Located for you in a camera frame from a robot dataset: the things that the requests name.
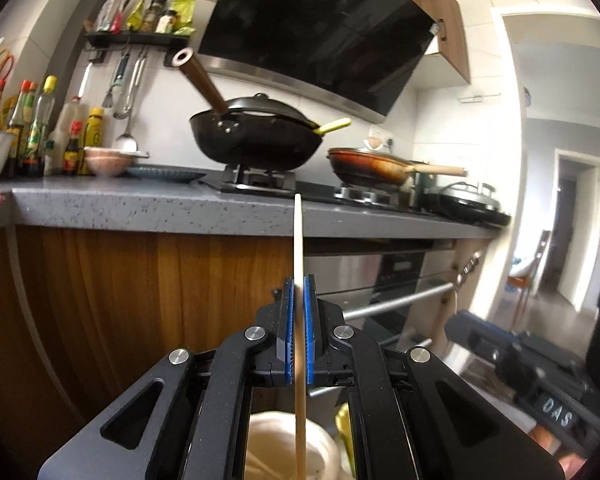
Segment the oven door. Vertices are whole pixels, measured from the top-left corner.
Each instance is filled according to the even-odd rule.
[[[436,278],[450,267],[453,251],[406,251],[391,254],[312,256],[305,259],[314,274],[318,297],[335,303],[352,315],[357,309],[399,300],[444,281]],[[426,339],[410,330],[410,304],[372,316],[356,317],[349,324],[367,332],[386,348],[402,349]]]

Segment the electrical outlet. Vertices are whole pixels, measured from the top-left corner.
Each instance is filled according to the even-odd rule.
[[[380,139],[382,141],[382,145],[385,147],[390,147],[394,143],[394,134],[388,132],[387,130],[383,130],[380,126],[371,126],[369,128],[369,137],[371,139]]]

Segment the upper cabinet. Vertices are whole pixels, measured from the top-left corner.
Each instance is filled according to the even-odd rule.
[[[413,0],[440,26],[438,32],[438,52],[432,56],[442,56],[458,72],[460,82],[470,82],[469,58],[464,37],[464,25],[460,6],[456,0]],[[442,80],[453,80],[447,77]]]

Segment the soy sauce bottle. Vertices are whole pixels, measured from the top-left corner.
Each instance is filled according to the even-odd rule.
[[[78,174],[78,156],[80,154],[80,133],[82,131],[82,121],[71,123],[71,134],[69,142],[66,145],[62,155],[62,174],[65,176],[75,176]]]

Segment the gray speckled countertop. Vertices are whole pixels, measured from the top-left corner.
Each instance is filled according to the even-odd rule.
[[[291,236],[293,201],[223,194],[203,184],[51,177],[0,182],[0,227]],[[413,214],[303,203],[304,235],[329,238],[494,238],[498,232]]]

